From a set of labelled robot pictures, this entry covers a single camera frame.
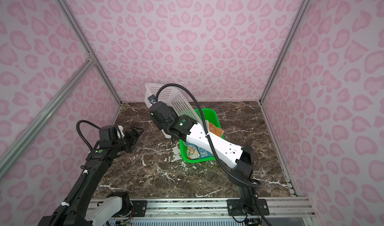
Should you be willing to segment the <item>white plastic basket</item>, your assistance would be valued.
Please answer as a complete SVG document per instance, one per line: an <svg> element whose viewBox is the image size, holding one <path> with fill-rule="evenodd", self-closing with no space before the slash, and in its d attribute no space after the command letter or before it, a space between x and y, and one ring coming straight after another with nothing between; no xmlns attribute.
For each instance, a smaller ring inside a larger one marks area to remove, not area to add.
<svg viewBox="0 0 384 226"><path fill-rule="evenodd" d="M162 84L158 83L146 83L146 94L145 104L148 108L152 106L150 97L157 94L158 90L162 87ZM192 108L191 104L187 101L185 96L182 94L181 89L178 87L170 86L161 91L158 96L158 100L164 102L168 106L171 106L178 116L187 115L195 119L199 124L202 125L200 116Z"/></svg>

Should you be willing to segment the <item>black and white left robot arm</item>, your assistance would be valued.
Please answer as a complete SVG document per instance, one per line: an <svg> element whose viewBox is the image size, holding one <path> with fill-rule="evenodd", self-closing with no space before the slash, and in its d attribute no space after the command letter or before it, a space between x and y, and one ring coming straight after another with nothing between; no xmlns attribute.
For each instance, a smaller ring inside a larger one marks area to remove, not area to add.
<svg viewBox="0 0 384 226"><path fill-rule="evenodd" d="M44 216L40 226L103 226L112 216L127 217L134 209L127 192L117 192L109 202L88 214L88 207L104 174L120 152L132 152L144 129L132 127L123 132L119 126L99 129L100 140L86 158L82 173L66 198L50 216Z"/></svg>

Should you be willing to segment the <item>blue bunny pattern towel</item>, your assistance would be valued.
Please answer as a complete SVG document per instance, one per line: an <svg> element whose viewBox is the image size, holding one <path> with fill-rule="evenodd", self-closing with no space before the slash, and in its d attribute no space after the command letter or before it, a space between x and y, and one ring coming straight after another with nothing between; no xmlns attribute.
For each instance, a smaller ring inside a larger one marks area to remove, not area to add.
<svg viewBox="0 0 384 226"><path fill-rule="evenodd" d="M187 158L190 160L198 160L212 157L213 154L203 148L195 145L187 146Z"/></svg>

